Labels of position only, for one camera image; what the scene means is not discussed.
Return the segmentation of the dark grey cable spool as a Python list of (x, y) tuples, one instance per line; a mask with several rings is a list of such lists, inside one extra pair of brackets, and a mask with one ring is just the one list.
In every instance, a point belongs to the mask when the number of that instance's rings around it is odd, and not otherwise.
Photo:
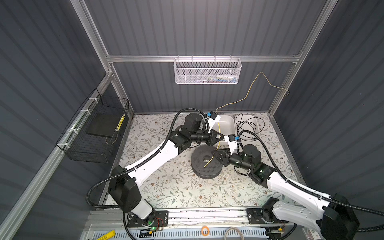
[(210, 180), (221, 173), (223, 165), (213, 156), (215, 150), (214, 147), (201, 146), (192, 152), (192, 170), (199, 178)]

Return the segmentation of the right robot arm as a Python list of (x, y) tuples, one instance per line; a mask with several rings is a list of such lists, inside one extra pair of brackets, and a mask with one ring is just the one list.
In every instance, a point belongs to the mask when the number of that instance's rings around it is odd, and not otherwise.
[(254, 145), (245, 145), (237, 151), (239, 137), (227, 137), (228, 149), (213, 151), (213, 156), (223, 165), (248, 171), (248, 177), (258, 185), (279, 192), (298, 206), (281, 203), (270, 198), (262, 207), (261, 214), (266, 223), (276, 220), (288, 221), (318, 232), (326, 240), (352, 240), (357, 233), (382, 231), (383, 225), (360, 228), (355, 211), (383, 216), (384, 213), (354, 206), (342, 195), (330, 196), (315, 191), (284, 176), (273, 163), (266, 165), (261, 160), (261, 152)]

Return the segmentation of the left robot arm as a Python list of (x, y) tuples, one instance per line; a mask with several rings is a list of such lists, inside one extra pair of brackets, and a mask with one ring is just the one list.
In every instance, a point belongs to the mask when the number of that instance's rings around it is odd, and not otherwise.
[[(222, 140), (227, 143), (236, 140), (235, 135), (225, 136), (213, 129), (220, 119), (221, 116), (216, 112), (205, 114), (192, 108), (181, 129), (174, 130), (177, 120), (174, 118), (166, 139), (157, 148), (126, 168), (117, 166), (112, 176), (90, 188), (86, 194), (86, 203), (96, 209), (120, 208), (124, 214), (133, 213), (145, 226), (150, 226), (155, 219), (155, 210), (142, 198), (139, 187), (162, 165), (189, 149), (192, 143), (204, 143), (212, 147)], [(109, 194), (114, 198), (115, 205), (100, 205), (91, 201), (93, 190), (105, 183), (109, 184)]]

